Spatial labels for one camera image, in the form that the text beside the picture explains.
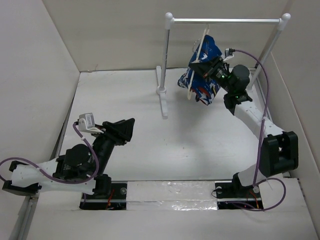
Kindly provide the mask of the blue patterned trousers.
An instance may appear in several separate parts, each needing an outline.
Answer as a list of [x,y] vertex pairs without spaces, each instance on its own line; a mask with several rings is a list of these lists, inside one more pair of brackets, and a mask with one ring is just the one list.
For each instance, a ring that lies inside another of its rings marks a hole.
[[210,105],[220,90],[220,86],[214,79],[204,77],[204,75],[212,61],[221,56],[222,52],[216,45],[214,38],[206,34],[202,45],[196,48],[189,61],[190,64],[193,64],[195,60],[198,62],[194,68],[187,68],[186,72],[178,79],[177,85],[195,93],[196,102],[202,102],[206,106]]

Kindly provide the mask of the cream clothes hanger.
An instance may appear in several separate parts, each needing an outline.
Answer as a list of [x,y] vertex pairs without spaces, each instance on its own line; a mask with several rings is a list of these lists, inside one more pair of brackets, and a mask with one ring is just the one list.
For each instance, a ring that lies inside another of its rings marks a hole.
[[[197,50],[197,52],[196,52],[196,58],[195,58],[194,63],[198,63],[198,62],[199,62],[202,45],[203,45],[205,36],[209,33],[209,31],[210,31],[210,26],[209,26],[209,24],[207,23],[207,24],[206,24],[206,27],[205,27],[205,29],[204,29],[202,38],[201,38],[201,40],[200,40],[200,44],[199,44],[199,46],[198,46],[198,50]],[[189,81],[189,85],[188,85],[188,89],[187,89],[187,99],[188,99],[188,100],[190,100],[190,99],[191,99],[191,96],[192,96],[191,87],[192,87],[192,83],[193,83],[193,79],[194,79],[194,74],[195,74],[195,72],[193,71],[193,72],[191,73],[191,77],[190,77],[190,81]]]

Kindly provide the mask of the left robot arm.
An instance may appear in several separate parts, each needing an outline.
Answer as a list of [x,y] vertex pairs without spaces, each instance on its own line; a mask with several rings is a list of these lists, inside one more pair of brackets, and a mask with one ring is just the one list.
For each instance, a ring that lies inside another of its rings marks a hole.
[[73,146],[52,160],[34,163],[22,157],[10,157],[10,179],[1,178],[2,190],[18,196],[34,196],[49,191],[81,192],[107,198],[112,193],[112,179],[105,173],[116,146],[131,141],[135,119],[117,122],[105,121],[101,125],[79,117],[72,125],[82,143]]

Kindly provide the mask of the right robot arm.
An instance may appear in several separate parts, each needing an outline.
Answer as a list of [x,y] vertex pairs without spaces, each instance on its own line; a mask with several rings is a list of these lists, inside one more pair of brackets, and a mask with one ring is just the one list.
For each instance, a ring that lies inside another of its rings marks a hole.
[[228,70],[221,57],[207,62],[191,62],[191,70],[205,81],[214,80],[226,91],[225,107],[241,120],[259,140],[256,164],[235,173],[231,185],[222,193],[243,197],[255,184],[268,177],[292,171],[299,166],[299,141],[293,132],[276,126],[256,107],[246,88],[250,82],[249,69],[241,64]]

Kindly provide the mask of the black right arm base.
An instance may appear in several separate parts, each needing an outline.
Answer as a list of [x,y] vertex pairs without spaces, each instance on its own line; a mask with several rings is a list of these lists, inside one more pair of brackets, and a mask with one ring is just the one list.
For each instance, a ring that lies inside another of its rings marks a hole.
[[264,209],[260,192],[255,193],[253,188],[235,191],[230,181],[215,182],[211,196],[219,210]]

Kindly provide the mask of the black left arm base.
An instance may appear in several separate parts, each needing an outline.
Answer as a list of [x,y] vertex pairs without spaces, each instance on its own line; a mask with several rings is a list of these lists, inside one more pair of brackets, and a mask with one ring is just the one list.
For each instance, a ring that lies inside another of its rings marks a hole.
[[105,195],[82,194],[79,203],[81,210],[88,211],[120,211],[127,209],[127,187],[126,181],[113,181],[110,193]]

